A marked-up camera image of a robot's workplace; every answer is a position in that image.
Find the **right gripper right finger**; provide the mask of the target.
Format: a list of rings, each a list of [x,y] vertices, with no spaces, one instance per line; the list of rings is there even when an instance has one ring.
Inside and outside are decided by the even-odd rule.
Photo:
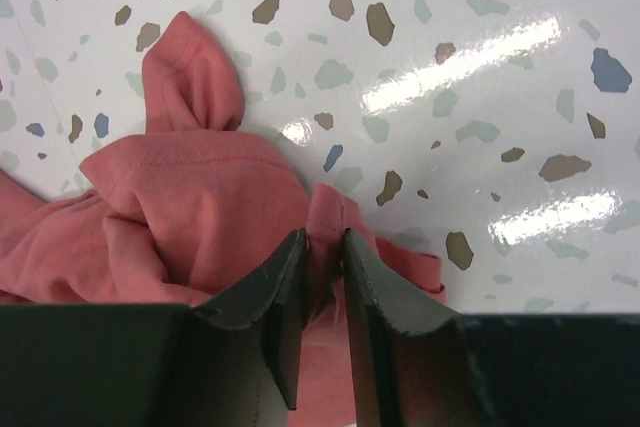
[[[352,229],[342,253],[357,425],[487,425],[459,314],[386,265]]]

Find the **salmon pink t shirt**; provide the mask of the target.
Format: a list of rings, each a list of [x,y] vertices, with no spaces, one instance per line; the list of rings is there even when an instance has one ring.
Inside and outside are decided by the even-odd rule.
[[[356,420],[343,233],[437,301],[441,262],[376,236],[334,188],[303,188],[263,137],[243,132],[244,96],[215,38],[177,14],[142,66],[146,131],[87,157],[83,195],[46,202],[1,179],[1,300],[199,305],[265,261],[292,231],[310,248],[309,311],[292,426]]]

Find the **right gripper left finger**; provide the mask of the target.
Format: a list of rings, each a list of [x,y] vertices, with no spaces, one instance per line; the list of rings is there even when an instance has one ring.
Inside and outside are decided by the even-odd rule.
[[[216,337],[205,392],[216,410],[293,410],[297,403],[307,238],[290,232],[269,257],[195,308]]]

